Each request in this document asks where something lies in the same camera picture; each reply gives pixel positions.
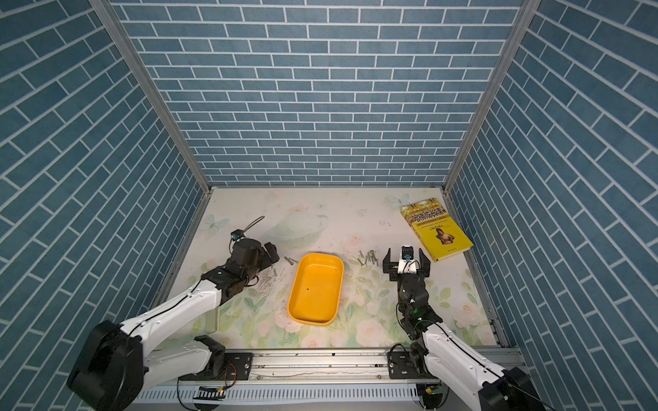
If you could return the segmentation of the screws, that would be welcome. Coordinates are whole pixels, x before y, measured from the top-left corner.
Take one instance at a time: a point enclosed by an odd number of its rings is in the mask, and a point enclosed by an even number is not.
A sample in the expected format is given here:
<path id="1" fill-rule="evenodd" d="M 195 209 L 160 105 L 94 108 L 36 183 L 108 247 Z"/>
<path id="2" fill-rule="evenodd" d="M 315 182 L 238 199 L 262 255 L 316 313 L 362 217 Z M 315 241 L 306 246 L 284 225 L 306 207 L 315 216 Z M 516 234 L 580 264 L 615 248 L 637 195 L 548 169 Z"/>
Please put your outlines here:
<path id="1" fill-rule="evenodd" d="M 371 249 L 368 250 L 368 252 L 363 252 L 362 250 L 359 251 L 357 261 L 361 265 L 361 267 L 372 265 L 372 266 L 378 266 L 379 265 L 379 260 L 377 259 L 375 250 Z"/>

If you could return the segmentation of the screws laid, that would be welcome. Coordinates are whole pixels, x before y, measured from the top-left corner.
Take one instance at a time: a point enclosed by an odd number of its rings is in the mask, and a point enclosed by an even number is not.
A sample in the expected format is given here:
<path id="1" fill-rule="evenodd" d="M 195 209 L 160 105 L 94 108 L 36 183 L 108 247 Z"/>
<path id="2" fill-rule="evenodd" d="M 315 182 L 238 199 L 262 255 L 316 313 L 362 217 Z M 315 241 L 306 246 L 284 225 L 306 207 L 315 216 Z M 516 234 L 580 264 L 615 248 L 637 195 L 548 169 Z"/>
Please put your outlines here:
<path id="1" fill-rule="evenodd" d="M 269 298 L 277 296 L 282 289 L 289 289 L 296 275 L 296 265 L 286 259 L 269 267 L 259 274 L 259 282 L 255 287 L 257 296 Z"/>

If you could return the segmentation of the yellow plastic storage tray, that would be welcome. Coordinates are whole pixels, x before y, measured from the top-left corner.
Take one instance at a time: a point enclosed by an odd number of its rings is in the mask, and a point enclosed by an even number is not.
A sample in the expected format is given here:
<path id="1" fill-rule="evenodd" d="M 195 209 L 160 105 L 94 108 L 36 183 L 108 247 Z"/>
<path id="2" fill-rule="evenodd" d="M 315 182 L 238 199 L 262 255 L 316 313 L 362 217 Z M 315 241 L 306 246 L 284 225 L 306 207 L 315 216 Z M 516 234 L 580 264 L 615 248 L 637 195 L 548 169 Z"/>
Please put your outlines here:
<path id="1" fill-rule="evenodd" d="M 299 262 L 287 304 L 298 323 L 328 326 L 339 311 L 344 262 L 336 255 L 308 253 Z"/>

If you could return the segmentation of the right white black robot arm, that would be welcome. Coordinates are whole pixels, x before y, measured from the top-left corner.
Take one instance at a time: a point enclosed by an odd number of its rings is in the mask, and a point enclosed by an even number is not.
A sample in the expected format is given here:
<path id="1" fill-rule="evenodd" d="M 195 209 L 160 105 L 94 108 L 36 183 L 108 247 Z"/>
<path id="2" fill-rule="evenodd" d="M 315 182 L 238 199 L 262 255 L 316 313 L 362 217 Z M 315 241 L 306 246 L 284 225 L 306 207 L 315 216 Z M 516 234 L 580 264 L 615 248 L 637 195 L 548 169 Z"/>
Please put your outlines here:
<path id="1" fill-rule="evenodd" d="M 396 318 L 411 340 L 408 349 L 390 349 L 390 368 L 401 359 L 403 368 L 419 378 L 433 376 L 446 384 L 472 410 L 545 410 L 527 373 L 504 368 L 479 354 L 457 337 L 429 304 L 425 279 L 431 262 L 412 246 L 401 248 L 394 262 L 388 251 L 382 271 L 397 284 Z"/>

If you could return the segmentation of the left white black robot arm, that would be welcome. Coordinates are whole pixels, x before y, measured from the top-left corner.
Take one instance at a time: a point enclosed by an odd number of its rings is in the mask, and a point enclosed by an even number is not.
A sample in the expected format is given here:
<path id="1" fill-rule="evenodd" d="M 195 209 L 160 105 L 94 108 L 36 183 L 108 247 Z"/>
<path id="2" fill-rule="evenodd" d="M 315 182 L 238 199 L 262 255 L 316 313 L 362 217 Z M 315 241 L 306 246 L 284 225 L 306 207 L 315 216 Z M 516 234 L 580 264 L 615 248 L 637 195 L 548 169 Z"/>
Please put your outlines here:
<path id="1" fill-rule="evenodd" d="M 173 379 L 236 378 L 226 348 L 208 335 L 178 347 L 159 346 L 192 320 L 227 303 L 279 261 L 277 248 L 241 238 L 226 263 L 200 276 L 178 296 L 119 324 L 96 325 L 66 385 L 95 410 L 124 410 L 144 391 Z"/>

